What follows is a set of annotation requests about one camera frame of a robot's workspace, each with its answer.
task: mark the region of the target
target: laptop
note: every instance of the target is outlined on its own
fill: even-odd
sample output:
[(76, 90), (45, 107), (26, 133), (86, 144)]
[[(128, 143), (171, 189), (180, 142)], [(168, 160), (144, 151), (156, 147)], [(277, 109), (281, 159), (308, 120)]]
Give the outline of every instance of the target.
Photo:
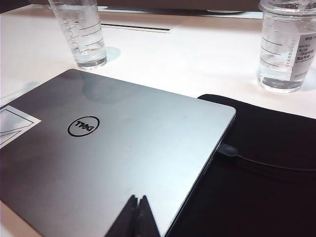
[(40, 235), (103, 237), (146, 196), (164, 236), (235, 113), (68, 70), (1, 108), (1, 200)]

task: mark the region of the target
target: charging cable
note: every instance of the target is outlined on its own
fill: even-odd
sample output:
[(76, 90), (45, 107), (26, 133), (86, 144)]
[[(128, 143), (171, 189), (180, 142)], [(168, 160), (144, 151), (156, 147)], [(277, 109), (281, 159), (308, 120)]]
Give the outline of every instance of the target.
[(274, 168), (279, 168), (279, 169), (288, 169), (288, 170), (296, 170), (296, 171), (309, 171), (309, 172), (316, 172), (316, 169), (298, 169), (298, 168), (292, 168), (292, 167), (286, 167), (286, 166), (278, 166), (278, 165), (273, 165), (273, 164), (267, 164), (267, 163), (263, 163), (263, 162), (259, 162), (259, 161), (255, 161), (253, 159), (248, 159), (248, 158), (245, 158), (243, 157), (242, 155), (239, 155), (238, 154), (238, 150), (233, 147), (233, 146), (230, 146), (226, 143), (222, 143), (219, 148), (217, 149), (217, 152), (225, 155), (225, 156), (228, 156), (228, 157), (238, 157), (240, 159), (243, 159), (243, 160), (246, 160), (246, 161), (249, 161), (249, 162), (253, 162), (253, 163), (256, 163), (256, 164), (260, 164), (260, 165), (265, 165), (265, 166), (269, 166), (269, 167), (274, 167)]

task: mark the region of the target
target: table surface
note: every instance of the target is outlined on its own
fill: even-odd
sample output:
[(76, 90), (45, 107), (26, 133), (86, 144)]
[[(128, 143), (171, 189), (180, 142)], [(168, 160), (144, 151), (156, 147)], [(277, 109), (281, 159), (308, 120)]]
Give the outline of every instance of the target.
[[(316, 60), (297, 92), (262, 89), (256, 78), (261, 19), (100, 12), (108, 63), (91, 73), (186, 96), (217, 94), (316, 119)], [(79, 69), (53, 12), (26, 6), (0, 16), (1, 106), (56, 75)], [(38, 234), (1, 203), (1, 236)]]

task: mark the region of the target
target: white sticker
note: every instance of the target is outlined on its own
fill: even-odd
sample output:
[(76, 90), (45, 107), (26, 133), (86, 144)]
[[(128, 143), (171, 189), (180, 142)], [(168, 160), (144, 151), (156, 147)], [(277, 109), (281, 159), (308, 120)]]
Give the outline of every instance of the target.
[(290, 81), (299, 80), (310, 68), (316, 51), (316, 33), (302, 35), (298, 43)]
[(10, 105), (0, 111), (0, 149), (34, 127), (39, 119)]

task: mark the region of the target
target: clear plastic cup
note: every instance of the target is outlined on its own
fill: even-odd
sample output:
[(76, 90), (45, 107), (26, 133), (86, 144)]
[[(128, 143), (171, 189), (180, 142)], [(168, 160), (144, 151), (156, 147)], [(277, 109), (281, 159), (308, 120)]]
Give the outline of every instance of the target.
[(293, 92), (303, 84), (316, 52), (316, 0), (261, 0), (259, 84)]
[(96, 68), (107, 62), (96, 0), (49, 0), (78, 66)]

